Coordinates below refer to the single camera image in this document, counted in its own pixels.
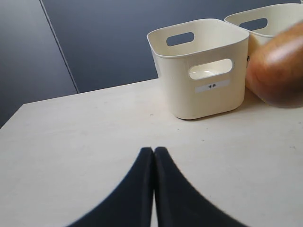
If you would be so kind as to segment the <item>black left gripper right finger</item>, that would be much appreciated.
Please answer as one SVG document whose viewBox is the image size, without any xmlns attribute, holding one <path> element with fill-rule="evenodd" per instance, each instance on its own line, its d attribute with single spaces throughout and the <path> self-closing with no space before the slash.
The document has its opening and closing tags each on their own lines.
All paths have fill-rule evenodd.
<svg viewBox="0 0 303 227">
<path fill-rule="evenodd" d="M 155 200 L 160 227 L 244 227 L 203 195 L 184 177 L 165 147 L 154 151 Z"/>
</svg>

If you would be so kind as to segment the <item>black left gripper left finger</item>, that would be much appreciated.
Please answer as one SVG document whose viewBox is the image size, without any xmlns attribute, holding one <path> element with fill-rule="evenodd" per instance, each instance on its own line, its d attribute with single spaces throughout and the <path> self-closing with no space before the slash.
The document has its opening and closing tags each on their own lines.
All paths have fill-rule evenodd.
<svg viewBox="0 0 303 227">
<path fill-rule="evenodd" d="M 154 190 L 154 152 L 141 148 L 119 185 L 71 227 L 149 227 Z"/>
</svg>

